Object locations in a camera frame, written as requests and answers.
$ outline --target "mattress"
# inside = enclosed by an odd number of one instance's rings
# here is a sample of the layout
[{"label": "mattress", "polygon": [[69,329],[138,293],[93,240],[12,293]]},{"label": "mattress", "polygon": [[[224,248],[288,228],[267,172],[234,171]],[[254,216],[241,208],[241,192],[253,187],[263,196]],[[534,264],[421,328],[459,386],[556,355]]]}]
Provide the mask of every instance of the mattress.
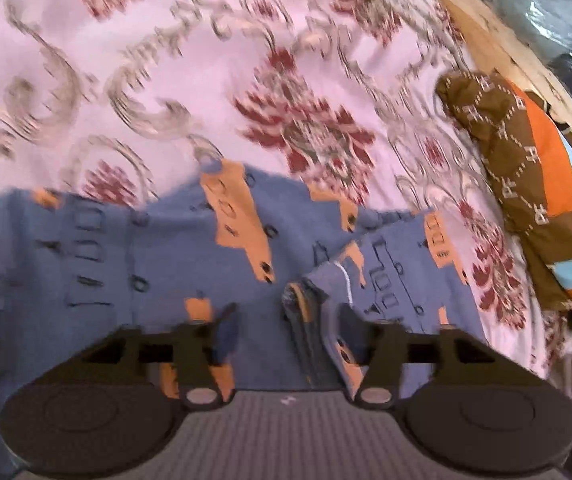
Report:
[{"label": "mattress", "polygon": [[546,376],[572,336],[435,98],[455,67],[474,64],[438,0],[0,0],[0,191],[139,207],[225,156],[438,207],[489,344]]}]

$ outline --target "damask pattern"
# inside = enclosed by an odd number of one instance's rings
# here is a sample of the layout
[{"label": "damask pattern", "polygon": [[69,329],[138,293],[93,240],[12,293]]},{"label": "damask pattern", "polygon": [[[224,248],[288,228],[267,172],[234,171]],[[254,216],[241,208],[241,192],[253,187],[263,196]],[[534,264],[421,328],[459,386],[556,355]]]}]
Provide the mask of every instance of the damask pattern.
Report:
[{"label": "damask pattern", "polygon": [[473,68],[437,0],[0,0],[0,10],[0,190],[141,206],[226,156],[379,210],[451,210],[487,338],[545,374],[539,307],[487,207],[479,158],[436,106],[437,78]]}]

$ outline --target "brown garment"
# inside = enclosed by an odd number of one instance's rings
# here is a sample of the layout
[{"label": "brown garment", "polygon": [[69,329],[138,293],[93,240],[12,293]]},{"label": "brown garment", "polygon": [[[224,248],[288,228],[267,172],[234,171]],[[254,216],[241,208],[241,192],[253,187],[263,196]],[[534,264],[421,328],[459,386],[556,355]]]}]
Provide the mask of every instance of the brown garment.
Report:
[{"label": "brown garment", "polygon": [[[555,124],[499,74],[456,72],[437,93],[477,141],[506,228],[520,236],[544,310],[572,310],[548,268],[572,260],[572,167]],[[572,147],[572,136],[566,137]]]}]

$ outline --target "gray ribbed panel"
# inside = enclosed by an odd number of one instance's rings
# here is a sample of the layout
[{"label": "gray ribbed panel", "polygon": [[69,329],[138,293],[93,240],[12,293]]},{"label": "gray ribbed panel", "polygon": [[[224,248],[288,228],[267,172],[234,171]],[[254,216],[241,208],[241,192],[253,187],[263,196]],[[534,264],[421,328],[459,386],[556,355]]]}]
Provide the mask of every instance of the gray ribbed panel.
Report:
[{"label": "gray ribbed panel", "polygon": [[[24,473],[18,480],[39,480]],[[156,457],[115,480],[467,480],[424,457],[389,415],[340,392],[239,392],[188,416]],[[529,477],[564,480],[557,471]]]}]

